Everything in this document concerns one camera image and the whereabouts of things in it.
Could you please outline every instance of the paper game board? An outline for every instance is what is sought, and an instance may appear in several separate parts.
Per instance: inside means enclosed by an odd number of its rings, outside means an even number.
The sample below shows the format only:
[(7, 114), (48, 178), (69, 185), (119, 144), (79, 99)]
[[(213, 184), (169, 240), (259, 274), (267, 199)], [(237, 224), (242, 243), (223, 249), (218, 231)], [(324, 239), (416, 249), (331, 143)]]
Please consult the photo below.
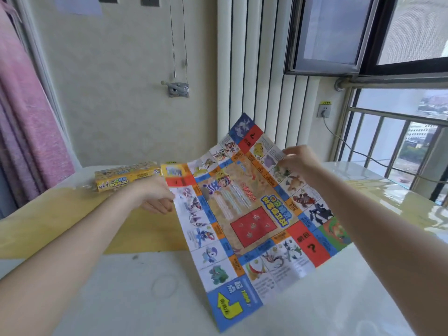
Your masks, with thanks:
[(220, 331), (351, 243), (319, 193), (243, 114), (202, 157), (161, 165)]

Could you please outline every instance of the purple curtain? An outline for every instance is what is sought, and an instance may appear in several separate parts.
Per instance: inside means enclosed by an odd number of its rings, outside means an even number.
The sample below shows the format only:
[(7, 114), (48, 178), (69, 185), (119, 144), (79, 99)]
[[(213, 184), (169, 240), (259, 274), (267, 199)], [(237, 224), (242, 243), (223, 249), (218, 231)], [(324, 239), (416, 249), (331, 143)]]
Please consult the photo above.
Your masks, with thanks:
[(19, 207), (74, 167), (53, 111), (0, 0), (0, 166)]

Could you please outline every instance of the table surface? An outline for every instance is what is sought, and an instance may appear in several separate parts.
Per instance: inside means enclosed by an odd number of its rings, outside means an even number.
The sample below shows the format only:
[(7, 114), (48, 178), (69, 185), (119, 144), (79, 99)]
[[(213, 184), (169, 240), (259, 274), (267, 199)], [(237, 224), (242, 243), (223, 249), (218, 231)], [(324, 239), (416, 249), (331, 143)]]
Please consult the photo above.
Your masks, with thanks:
[[(389, 197), (403, 191), (355, 163), (324, 165), (345, 180), (392, 189)], [(87, 185), (93, 171), (105, 168), (84, 168), (58, 186)], [(446, 226), (446, 211), (436, 216), (433, 220)], [(0, 277), (22, 261), (0, 260)], [(180, 334), (219, 334), (188, 251), (102, 256), (54, 332), (64, 336)], [(223, 334), (414, 335), (353, 244)]]

